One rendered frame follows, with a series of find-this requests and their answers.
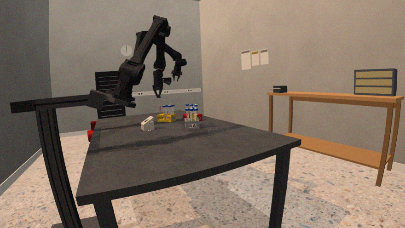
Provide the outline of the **red lego plate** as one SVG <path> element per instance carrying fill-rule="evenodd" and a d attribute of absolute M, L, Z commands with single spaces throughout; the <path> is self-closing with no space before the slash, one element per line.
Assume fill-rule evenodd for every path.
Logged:
<path fill-rule="evenodd" d="M 186 114 L 183 114 L 183 120 L 184 120 L 184 118 L 186 118 Z M 202 114 L 197 114 L 197 118 L 198 118 L 199 121 L 202 121 L 203 120 L 202 119 Z"/>

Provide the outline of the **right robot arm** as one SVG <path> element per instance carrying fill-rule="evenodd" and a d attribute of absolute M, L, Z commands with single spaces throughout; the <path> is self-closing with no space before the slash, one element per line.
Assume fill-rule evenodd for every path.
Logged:
<path fill-rule="evenodd" d="M 157 18 L 157 19 L 156 19 Z M 164 21 L 162 21 L 164 20 Z M 153 71 L 153 77 L 158 78 L 158 84 L 162 85 L 163 82 L 167 85 L 171 84 L 171 78 L 162 78 L 163 71 L 166 67 L 165 61 L 165 37 L 170 35 L 171 27 L 168 25 L 166 18 L 153 16 L 153 23 L 142 40 L 140 46 L 138 47 L 135 54 L 129 59 L 126 59 L 122 63 L 118 70 L 118 83 L 115 87 L 114 92 L 112 92 L 112 97 L 123 100 L 126 102 L 131 102 L 132 94 L 132 84 L 139 83 L 142 79 L 143 72 L 145 70 L 144 60 L 152 47 L 156 39 L 156 61 L 154 62 L 154 67 L 157 69 Z M 163 70 L 163 71 L 162 71 Z M 164 79 L 164 80 L 163 80 Z"/>

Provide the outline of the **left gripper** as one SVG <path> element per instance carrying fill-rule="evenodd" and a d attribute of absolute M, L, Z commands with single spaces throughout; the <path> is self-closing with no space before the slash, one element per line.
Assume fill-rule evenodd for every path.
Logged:
<path fill-rule="evenodd" d="M 178 76 L 178 79 L 179 79 L 180 75 L 182 75 L 180 68 L 176 68 L 176 67 L 174 67 L 174 71 L 172 70 L 171 73 L 173 74 L 173 79 L 175 79 L 175 76 Z M 177 81 L 178 81 L 178 79 L 177 79 Z"/>

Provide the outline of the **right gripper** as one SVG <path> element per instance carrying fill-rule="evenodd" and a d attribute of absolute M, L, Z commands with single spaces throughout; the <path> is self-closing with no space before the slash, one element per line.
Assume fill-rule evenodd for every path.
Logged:
<path fill-rule="evenodd" d="M 158 84 L 158 78 L 159 78 L 159 77 L 154 78 L 154 85 L 152 85 L 152 86 L 153 86 L 153 91 L 154 91 L 154 93 L 156 94 L 156 97 L 157 97 L 157 98 L 160 97 L 161 92 L 162 92 L 162 90 L 163 90 L 163 84 L 162 84 L 162 85 L 159 85 L 159 84 Z M 157 86 L 157 85 L 158 85 L 158 86 Z M 157 91 L 156 91 L 156 90 L 159 90 L 159 94 L 157 94 Z"/>

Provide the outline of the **grey tube rack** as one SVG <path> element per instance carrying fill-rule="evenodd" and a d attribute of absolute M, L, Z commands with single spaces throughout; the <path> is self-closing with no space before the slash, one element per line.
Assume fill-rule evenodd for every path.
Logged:
<path fill-rule="evenodd" d="M 200 129 L 198 119 L 197 119 L 197 121 L 195 121 L 194 119 L 193 119 L 193 121 L 191 121 L 190 118 L 189 118 L 189 120 L 186 120 L 186 118 L 184 118 L 184 119 L 185 119 L 185 129 L 186 130 Z"/>

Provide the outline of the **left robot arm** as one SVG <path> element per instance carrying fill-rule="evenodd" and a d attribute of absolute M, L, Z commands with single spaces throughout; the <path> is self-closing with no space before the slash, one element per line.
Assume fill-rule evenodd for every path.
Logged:
<path fill-rule="evenodd" d="M 141 42 L 142 42 L 142 40 L 145 37 L 147 32 L 148 31 L 141 31 L 141 32 L 136 33 L 137 39 L 136 39 L 136 45 L 135 45 L 135 49 L 134 49 L 133 54 L 135 54 L 135 52 L 137 51 L 139 45 L 141 44 Z M 177 52 L 176 50 L 174 50 L 173 48 L 171 48 L 170 46 L 168 46 L 167 44 L 165 44 L 165 52 L 172 57 L 173 61 L 175 61 L 175 66 L 174 67 L 181 68 L 181 66 L 185 66 L 187 64 L 187 61 L 185 59 L 182 59 L 182 55 L 179 52 Z M 139 83 L 138 84 L 137 83 L 131 83 L 131 84 L 136 86 Z"/>

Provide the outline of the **yellow tube rack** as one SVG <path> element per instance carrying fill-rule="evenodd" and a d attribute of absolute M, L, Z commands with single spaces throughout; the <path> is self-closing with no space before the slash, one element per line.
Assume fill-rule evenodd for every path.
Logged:
<path fill-rule="evenodd" d="M 170 120 L 167 118 L 166 120 L 164 120 L 163 117 L 170 117 Z M 173 115 L 163 115 L 163 114 L 159 114 L 157 115 L 157 121 L 158 122 L 173 122 L 176 120 L 176 114 Z"/>

